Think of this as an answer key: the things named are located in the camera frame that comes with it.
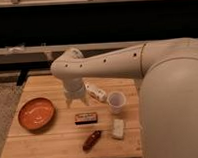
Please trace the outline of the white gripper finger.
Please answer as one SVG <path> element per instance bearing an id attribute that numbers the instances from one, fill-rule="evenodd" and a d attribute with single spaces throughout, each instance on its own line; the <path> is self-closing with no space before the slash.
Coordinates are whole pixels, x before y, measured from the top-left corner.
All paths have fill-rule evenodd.
<path id="1" fill-rule="evenodd" d="M 87 95 L 85 94 L 82 98 L 81 98 L 81 101 L 83 103 L 85 103 L 85 105 L 89 106 L 89 98 L 87 97 Z"/>
<path id="2" fill-rule="evenodd" d="M 72 105 L 73 99 L 72 98 L 66 98 L 67 108 L 70 108 Z"/>

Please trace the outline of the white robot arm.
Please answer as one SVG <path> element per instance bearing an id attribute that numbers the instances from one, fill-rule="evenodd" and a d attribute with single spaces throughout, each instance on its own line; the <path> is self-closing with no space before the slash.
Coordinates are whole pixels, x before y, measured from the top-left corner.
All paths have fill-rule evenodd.
<path id="1" fill-rule="evenodd" d="M 70 48 L 51 65 L 65 96 L 84 96 L 85 77 L 140 80 L 143 158 L 198 158 L 198 39 L 157 40 L 85 58 Z"/>

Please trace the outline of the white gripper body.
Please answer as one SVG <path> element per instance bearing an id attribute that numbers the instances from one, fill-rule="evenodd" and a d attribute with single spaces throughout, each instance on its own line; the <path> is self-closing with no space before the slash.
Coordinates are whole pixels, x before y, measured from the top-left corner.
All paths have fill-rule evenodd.
<path id="1" fill-rule="evenodd" d="M 64 94 L 68 99 L 81 99 L 85 96 L 85 84 L 80 79 L 65 79 L 63 81 Z"/>

